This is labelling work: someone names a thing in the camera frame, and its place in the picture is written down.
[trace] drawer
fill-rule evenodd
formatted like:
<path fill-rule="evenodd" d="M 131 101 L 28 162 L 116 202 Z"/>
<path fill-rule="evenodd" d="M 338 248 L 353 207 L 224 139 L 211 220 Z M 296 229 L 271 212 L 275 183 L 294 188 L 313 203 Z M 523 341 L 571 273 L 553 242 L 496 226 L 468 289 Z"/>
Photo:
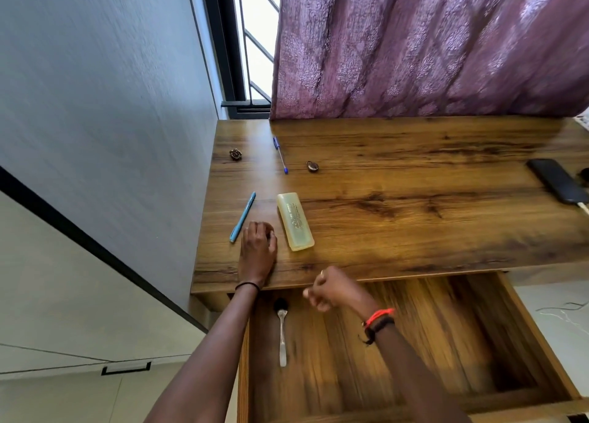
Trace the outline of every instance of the drawer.
<path fill-rule="evenodd" d="M 502 273 L 364 285 L 473 421 L 589 411 Z M 277 298 L 289 302 L 279 366 Z M 410 413 L 376 346 L 346 309 L 319 313 L 301 289 L 263 291 L 241 351 L 239 423 L 396 422 Z"/>

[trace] person's left hand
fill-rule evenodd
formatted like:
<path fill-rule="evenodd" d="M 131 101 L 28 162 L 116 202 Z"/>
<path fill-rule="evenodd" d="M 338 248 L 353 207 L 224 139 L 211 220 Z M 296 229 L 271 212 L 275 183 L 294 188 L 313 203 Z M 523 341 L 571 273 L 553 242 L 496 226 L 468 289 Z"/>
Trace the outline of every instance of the person's left hand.
<path fill-rule="evenodd" d="M 241 253 L 237 266 L 239 283 L 253 282 L 262 288 L 276 260 L 276 250 L 277 241 L 272 225 L 264 221 L 251 221 L 243 229 L 241 237 Z"/>

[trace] blue pen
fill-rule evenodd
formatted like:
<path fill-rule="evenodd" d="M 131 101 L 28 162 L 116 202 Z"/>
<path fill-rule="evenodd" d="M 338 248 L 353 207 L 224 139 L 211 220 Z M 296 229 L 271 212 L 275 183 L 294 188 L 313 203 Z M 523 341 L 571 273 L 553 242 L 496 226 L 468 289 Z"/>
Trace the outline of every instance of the blue pen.
<path fill-rule="evenodd" d="M 280 155 L 280 160 L 282 161 L 282 167 L 284 167 L 284 173 L 288 175 L 289 170 L 284 165 L 284 159 L 282 157 L 282 151 L 280 151 L 280 144 L 278 144 L 278 138 L 276 136 L 272 136 L 272 140 L 274 141 L 274 147 L 278 150 L 278 154 Z"/>
<path fill-rule="evenodd" d="M 239 231 L 241 230 L 241 226 L 243 226 L 243 222 L 246 221 L 247 213 L 250 211 L 250 208 L 252 207 L 252 203 L 254 202 L 255 198 L 256 198 L 256 193 L 252 192 L 252 196 L 247 201 L 246 208 L 243 210 L 243 214 L 241 214 L 241 218 L 239 219 L 239 221 L 237 222 L 237 225 L 233 228 L 233 232 L 229 236 L 229 241 L 231 243 L 235 243 L 235 240 L 237 240 L 237 236 L 239 235 Z"/>

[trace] wooden desk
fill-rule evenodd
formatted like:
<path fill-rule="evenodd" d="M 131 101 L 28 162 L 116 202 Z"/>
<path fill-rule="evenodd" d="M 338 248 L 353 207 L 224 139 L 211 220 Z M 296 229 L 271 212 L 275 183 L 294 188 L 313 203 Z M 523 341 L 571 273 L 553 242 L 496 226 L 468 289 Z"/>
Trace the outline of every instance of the wooden desk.
<path fill-rule="evenodd" d="M 312 283 L 330 264 L 383 280 L 589 262 L 589 217 L 544 190 L 524 165 L 533 157 L 577 173 L 589 166 L 589 133 L 571 119 L 523 117 L 219 121 L 191 292 L 232 291 L 239 245 L 229 234 L 252 191 L 247 221 L 273 224 L 279 242 L 271 289 Z M 291 191 L 316 242 L 300 252 L 276 208 Z"/>

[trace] bracelet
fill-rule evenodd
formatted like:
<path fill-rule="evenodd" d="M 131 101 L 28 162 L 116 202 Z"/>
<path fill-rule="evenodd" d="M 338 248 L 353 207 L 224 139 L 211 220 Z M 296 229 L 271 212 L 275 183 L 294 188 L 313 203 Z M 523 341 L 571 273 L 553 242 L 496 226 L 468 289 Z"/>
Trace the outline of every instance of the bracelet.
<path fill-rule="evenodd" d="M 366 334 L 366 337 L 368 338 L 368 340 L 362 341 L 362 342 L 366 345 L 371 345 L 372 343 L 374 343 L 374 340 L 376 338 L 376 334 L 379 331 L 381 331 L 382 329 L 384 329 L 384 327 L 386 327 L 388 324 L 394 325 L 395 320 L 390 316 L 385 316 L 381 320 L 379 320 L 376 323 L 376 325 L 374 325 L 374 328 L 365 327 L 364 333 Z"/>
<path fill-rule="evenodd" d="M 366 329 L 367 327 L 370 327 L 370 325 L 376 321 L 380 316 L 384 316 L 384 315 L 392 315 L 395 312 L 394 308 L 386 308 L 384 310 L 379 310 L 377 312 L 375 312 L 371 317 L 369 317 L 366 322 L 362 323 L 362 326 L 364 327 L 364 329 Z"/>
<path fill-rule="evenodd" d="M 237 289 L 238 289 L 238 288 L 239 288 L 241 285 L 254 285 L 254 286 L 255 286 L 255 287 L 258 289 L 258 293 L 261 291 L 261 288 L 260 288 L 260 287 L 259 287 L 259 286 L 258 286 L 256 283 L 253 283 L 253 282 L 241 282 L 240 284 L 238 284 L 238 285 L 235 287 L 235 291 L 237 291 Z"/>

